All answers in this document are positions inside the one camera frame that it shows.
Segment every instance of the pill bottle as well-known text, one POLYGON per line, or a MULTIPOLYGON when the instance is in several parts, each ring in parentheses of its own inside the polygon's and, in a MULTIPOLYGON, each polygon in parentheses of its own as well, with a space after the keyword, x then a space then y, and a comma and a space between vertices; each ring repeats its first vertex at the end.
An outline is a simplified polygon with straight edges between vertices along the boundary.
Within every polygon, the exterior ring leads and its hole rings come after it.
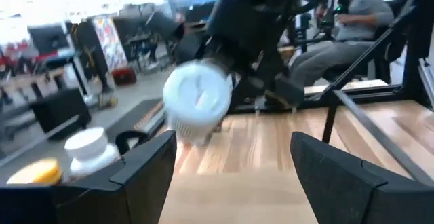
POLYGON ((62 183, 62 171, 54 158, 42 159, 33 162, 12 175, 7 184, 47 184, 59 185, 62 183))
POLYGON ((66 140, 64 149, 72 158, 68 181, 90 175, 121 157, 116 145, 109 142, 102 127, 80 131, 66 140))

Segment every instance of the gray shirt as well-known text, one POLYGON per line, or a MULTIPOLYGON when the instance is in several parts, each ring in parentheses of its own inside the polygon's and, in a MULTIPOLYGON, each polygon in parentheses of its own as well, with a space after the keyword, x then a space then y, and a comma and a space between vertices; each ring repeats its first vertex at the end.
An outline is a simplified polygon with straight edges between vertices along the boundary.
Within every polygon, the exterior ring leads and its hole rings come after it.
POLYGON ((376 17, 376 25, 346 24, 340 25, 336 40, 363 41, 373 39, 379 26, 388 26, 393 22, 392 9, 384 0, 352 0, 349 6, 350 15, 370 15, 376 17))

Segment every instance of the red object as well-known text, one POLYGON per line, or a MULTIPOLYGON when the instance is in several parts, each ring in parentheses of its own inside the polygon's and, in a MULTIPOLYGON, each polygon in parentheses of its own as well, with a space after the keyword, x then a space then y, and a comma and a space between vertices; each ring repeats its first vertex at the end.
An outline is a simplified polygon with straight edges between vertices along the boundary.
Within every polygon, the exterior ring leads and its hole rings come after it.
POLYGON ((116 85, 130 85, 137 82, 136 73, 129 67, 115 69, 112 71, 112 76, 116 85))

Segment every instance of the gray floor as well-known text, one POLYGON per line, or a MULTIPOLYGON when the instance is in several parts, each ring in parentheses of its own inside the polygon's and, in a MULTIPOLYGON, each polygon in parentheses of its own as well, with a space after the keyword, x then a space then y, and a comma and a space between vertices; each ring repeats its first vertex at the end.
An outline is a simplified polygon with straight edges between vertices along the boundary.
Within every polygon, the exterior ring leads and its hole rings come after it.
MULTIPOLYGON (((119 104, 112 109, 98 111, 92 114, 90 126, 111 126, 124 114, 134 108, 143 100, 161 98, 164 82, 168 77, 168 72, 156 73, 147 76, 139 76, 138 83, 132 86, 118 88, 116 96, 119 104)), ((37 138, 43 136, 43 132, 38 124, 30 127, 24 133, 20 133, 11 142, 3 142, 2 147, 15 151, 32 143, 37 138)), ((45 157, 55 157, 60 161, 62 169, 66 170, 71 160, 64 153, 64 142, 43 141, 35 147, 29 149, 26 153, 0 167, 0 184, 3 184, 17 170, 27 164, 45 157)))

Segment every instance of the person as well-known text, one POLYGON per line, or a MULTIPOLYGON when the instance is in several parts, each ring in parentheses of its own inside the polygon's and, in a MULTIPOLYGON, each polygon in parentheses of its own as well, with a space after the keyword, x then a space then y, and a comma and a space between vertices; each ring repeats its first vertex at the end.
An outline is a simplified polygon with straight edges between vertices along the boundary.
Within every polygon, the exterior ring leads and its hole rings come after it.
MULTIPOLYGON (((336 17, 340 24, 336 40, 329 46, 308 51, 294 59, 288 71, 293 84, 313 86, 328 68, 355 62, 374 43, 376 29, 389 25, 395 18, 384 0, 350 1, 348 14, 336 17)), ((326 12, 319 7, 317 17, 323 18, 326 12)))

